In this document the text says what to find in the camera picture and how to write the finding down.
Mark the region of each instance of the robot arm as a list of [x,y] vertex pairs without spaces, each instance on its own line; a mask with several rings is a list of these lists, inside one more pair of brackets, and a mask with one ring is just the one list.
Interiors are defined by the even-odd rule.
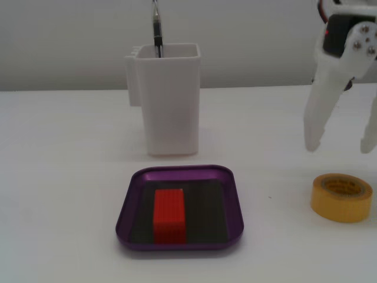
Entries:
[[[335,6],[335,14],[329,18],[317,41],[318,68],[305,108],[305,145],[311,152],[320,145],[327,120],[349,81],[362,78],[376,58],[377,9],[366,9],[359,14],[361,8],[355,6],[357,14],[350,14],[350,7]],[[362,140],[362,152],[371,151],[377,143],[376,130],[377,100]]]

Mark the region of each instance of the pen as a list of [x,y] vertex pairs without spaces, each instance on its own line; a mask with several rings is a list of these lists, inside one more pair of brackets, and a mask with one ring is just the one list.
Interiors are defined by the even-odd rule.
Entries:
[[153,37],[154,37],[154,49],[156,52],[156,58],[164,57],[163,50],[163,34],[161,32],[161,19],[158,12],[157,0],[152,0],[153,5]]

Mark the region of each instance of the masking tape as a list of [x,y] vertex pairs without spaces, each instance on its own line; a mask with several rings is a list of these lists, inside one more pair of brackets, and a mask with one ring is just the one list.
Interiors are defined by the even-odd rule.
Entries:
[[359,222],[368,217],[372,187],[363,180],[343,174],[325,174],[313,181],[312,209],[327,219]]

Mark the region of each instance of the red block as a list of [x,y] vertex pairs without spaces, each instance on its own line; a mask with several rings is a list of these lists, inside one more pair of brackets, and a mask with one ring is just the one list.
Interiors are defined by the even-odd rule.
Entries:
[[154,243],[186,243],[182,189],[156,190],[153,212]]

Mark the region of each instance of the white wall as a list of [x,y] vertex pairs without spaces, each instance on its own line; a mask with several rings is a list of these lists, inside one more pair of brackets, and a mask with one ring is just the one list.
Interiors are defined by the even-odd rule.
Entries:
[[[159,5],[165,42],[199,43],[203,87],[310,83],[315,0]],[[147,43],[151,0],[2,0],[0,90],[126,88],[123,56]]]

